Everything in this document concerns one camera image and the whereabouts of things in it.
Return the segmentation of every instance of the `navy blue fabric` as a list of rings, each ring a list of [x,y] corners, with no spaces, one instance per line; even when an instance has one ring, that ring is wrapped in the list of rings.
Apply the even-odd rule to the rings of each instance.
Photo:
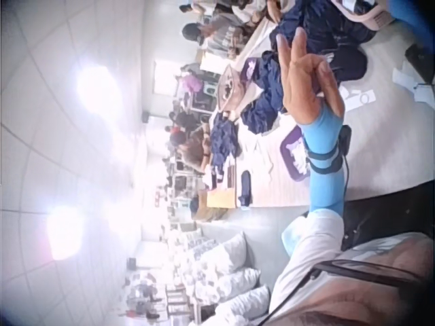
[[[284,110],[276,36],[282,34],[292,43],[298,26],[307,32],[308,53],[333,55],[330,66],[338,83],[360,79],[366,73],[367,57],[358,46],[372,39],[375,32],[346,19],[329,0],[296,0],[271,32],[272,51],[263,53],[254,74],[253,81],[264,92],[241,114],[243,123],[254,134],[269,131],[278,112]]]
[[[211,166],[217,168],[217,172],[223,175],[224,163],[226,158],[232,154],[234,157],[239,152],[239,142],[237,141],[237,127],[222,113],[218,113],[213,122],[213,129],[210,134]]]

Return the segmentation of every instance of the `blue sleeve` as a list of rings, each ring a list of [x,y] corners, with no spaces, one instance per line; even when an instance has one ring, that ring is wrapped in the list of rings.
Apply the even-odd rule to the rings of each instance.
[[[318,154],[329,153],[338,141],[343,119],[337,117],[322,100],[321,112],[309,125],[300,125],[310,151]],[[338,149],[332,158],[325,161],[313,160],[318,168],[328,168],[338,155]],[[345,176],[343,167],[335,173],[321,175],[310,171],[310,212],[317,209],[330,209],[343,216]]]

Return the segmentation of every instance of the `purple cloth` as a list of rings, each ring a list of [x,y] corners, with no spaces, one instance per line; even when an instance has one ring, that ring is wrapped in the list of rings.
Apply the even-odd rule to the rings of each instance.
[[[184,76],[181,82],[186,92],[197,93],[203,89],[203,81],[193,75]]]

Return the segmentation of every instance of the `finger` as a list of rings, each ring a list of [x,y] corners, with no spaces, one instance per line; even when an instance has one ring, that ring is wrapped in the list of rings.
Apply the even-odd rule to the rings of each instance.
[[[289,83],[292,85],[294,96],[305,96],[312,101],[315,100],[311,76],[315,75],[317,67],[323,61],[322,56],[307,54],[298,61],[290,63]]]
[[[287,39],[281,34],[277,35],[278,61],[281,68],[281,83],[284,85],[287,81],[288,69],[292,60],[292,50],[288,46]]]
[[[345,115],[345,103],[338,91],[337,81],[330,65],[324,60],[316,69],[317,80],[324,93],[326,102],[331,107],[332,112],[339,117]]]
[[[308,74],[312,74],[316,71],[318,66],[325,61],[325,58],[323,56],[318,56],[316,54],[306,54],[303,56],[303,58],[300,58],[299,60],[295,60],[292,62],[293,65],[300,67]]]
[[[292,42],[292,60],[298,60],[307,54],[307,34],[302,27],[298,27]]]

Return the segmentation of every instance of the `hand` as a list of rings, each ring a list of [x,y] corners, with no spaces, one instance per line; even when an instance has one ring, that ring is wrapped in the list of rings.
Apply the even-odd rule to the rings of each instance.
[[[307,54],[307,34],[298,27],[289,48],[283,35],[277,36],[283,105],[297,124],[311,124],[320,114],[320,100],[313,91],[318,82],[325,100],[335,115],[344,116],[345,105],[335,76],[323,56]]]
[[[267,12],[275,24],[281,21],[281,10],[279,10],[275,0],[267,0]]]

